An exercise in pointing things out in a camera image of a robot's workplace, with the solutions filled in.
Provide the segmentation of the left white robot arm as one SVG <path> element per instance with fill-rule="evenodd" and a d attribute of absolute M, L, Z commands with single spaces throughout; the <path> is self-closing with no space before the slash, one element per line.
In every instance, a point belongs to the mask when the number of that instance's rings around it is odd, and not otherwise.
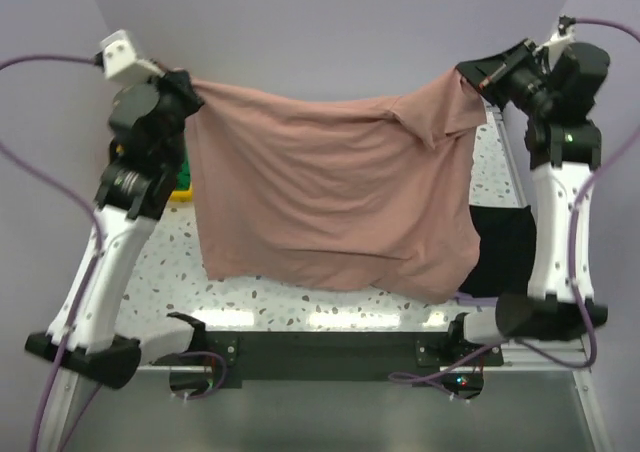
<path fill-rule="evenodd" d="M 200 362 L 207 340 L 191 319 L 171 315 L 167 334 L 126 338 L 115 321 L 135 262 L 161 219 L 186 157 L 185 122 L 204 104 L 185 70 L 129 85 L 113 100 L 113 154 L 103 171 L 81 267 L 48 329 L 31 333 L 26 352 L 118 390 L 145 361 L 174 354 Z"/>

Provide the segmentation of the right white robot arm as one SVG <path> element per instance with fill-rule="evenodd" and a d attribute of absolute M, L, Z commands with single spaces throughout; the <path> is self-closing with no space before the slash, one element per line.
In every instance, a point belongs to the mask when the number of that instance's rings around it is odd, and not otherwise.
<path fill-rule="evenodd" d="M 609 66 L 605 50 L 559 34 L 542 45 L 526 39 L 457 64 L 488 103 L 513 104 L 526 115 L 538 223 L 526 293 L 504 294 L 489 311 L 458 315 L 445 341 L 452 362 L 469 364 L 481 345 L 572 341 L 606 323 L 608 309 L 594 301 L 589 266 L 590 200 L 602 134 L 588 115 Z"/>

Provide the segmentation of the pink t shirt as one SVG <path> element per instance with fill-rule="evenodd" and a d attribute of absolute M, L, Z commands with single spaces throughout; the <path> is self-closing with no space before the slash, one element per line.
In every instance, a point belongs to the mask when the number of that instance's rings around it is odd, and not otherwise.
<path fill-rule="evenodd" d="M 455 70 L 404 96 L 305 102 L 197 80 L 186 143 L 204 270 L 449 300 L 476 266 L 481 97 Z"/>

